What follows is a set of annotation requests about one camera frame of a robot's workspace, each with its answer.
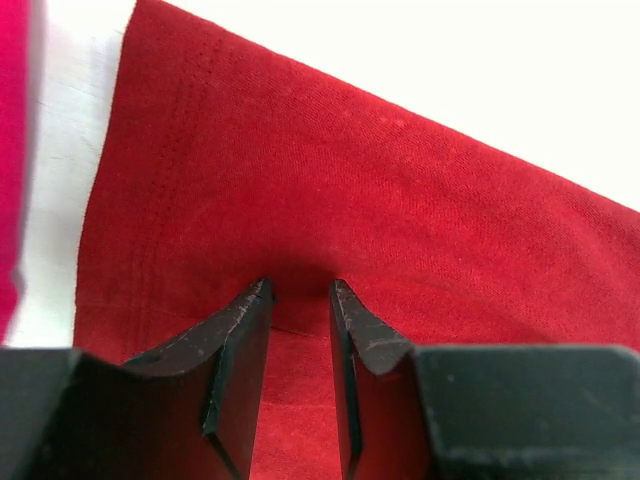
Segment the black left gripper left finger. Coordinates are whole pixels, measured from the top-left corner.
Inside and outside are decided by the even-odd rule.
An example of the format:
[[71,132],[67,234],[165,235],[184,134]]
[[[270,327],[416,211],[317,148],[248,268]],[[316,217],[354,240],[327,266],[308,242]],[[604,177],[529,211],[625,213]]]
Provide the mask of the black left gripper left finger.
[[273,294],[227,307],[121,365],[77,348],[1,352],[5,479],[246,479]]

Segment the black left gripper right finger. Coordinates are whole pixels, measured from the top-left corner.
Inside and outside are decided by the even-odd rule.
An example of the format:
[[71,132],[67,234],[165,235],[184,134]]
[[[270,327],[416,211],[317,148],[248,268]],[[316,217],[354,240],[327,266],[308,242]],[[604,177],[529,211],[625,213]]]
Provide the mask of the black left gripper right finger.
[[635,479],[639,355],[417,345],[342,280],[330,332],[346,479]]

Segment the dark red t shirt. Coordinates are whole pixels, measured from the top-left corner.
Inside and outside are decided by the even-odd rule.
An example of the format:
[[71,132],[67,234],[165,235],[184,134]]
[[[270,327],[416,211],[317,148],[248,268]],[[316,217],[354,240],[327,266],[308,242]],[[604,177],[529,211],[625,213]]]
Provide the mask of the dark red t shirt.
[[251,475],[337,479],[328,290],[415,341],[639,345],[639,216],[162,1],[126,29],[74,342],[112,362],[271,279]]

